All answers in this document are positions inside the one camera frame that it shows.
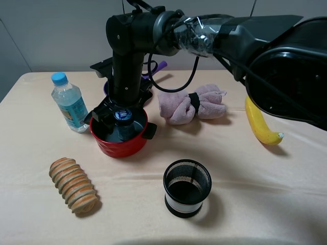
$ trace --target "beige tablecloth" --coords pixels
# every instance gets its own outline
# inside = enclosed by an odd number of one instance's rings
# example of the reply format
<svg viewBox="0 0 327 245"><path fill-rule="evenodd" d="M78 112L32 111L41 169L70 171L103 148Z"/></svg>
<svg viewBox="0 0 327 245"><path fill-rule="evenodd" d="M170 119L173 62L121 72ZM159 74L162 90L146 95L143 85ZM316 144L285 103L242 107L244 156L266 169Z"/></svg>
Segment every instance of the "beige tablecloth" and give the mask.
<svg viewBox="0 0 327 245"><path fill-rule="evenodd" d="M189 71L161 71L164 87L179 87ZM246 92L224 70L197 71L188 88L215 83L227 90L226 117L169 126L159 116L157 90L145 107L158 124L154 139L134 156L104 155L90 133L66 125L51 98L51 73L22 76L0 104L0 244L327 244L327 132L265 115L285 133L263 146L244 111ZM95 72L67 72L88 110L104 98ZM76 159L101 203L72 214L48 171L61 157ZM213 187L190 219L165 207L162 176L189 158L209 170Z"/></svg>

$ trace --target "banana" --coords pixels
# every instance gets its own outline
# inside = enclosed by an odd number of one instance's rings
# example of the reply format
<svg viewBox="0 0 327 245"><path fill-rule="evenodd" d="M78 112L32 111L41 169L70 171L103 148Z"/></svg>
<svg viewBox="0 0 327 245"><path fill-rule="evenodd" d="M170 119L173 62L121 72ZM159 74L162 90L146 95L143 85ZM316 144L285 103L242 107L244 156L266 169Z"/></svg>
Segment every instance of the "banana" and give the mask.
<svg viewBox="0 0 327 245"><path fill-rule="evenodd" d="M259 141L263 144L272 145L279 144L282 141L284 134L272 132L268 128L261 111L249 96L245 100L245 111L252 131Z"/></svg>

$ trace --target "mesh cup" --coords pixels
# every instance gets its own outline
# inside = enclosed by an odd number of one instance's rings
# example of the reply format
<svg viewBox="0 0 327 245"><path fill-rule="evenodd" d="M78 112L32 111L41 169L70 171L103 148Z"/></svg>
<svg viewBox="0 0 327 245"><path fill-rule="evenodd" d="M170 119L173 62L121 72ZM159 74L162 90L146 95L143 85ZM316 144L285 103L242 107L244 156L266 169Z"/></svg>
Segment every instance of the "mesh cup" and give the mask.
<svg viewBox="0 0 327 245"><path fill-rule="evenodd" d="M163 175L165 203L177 217L188 218L197 214L209 195L212 182L208 170L200 163L182 159L173 162Z"/></svg>

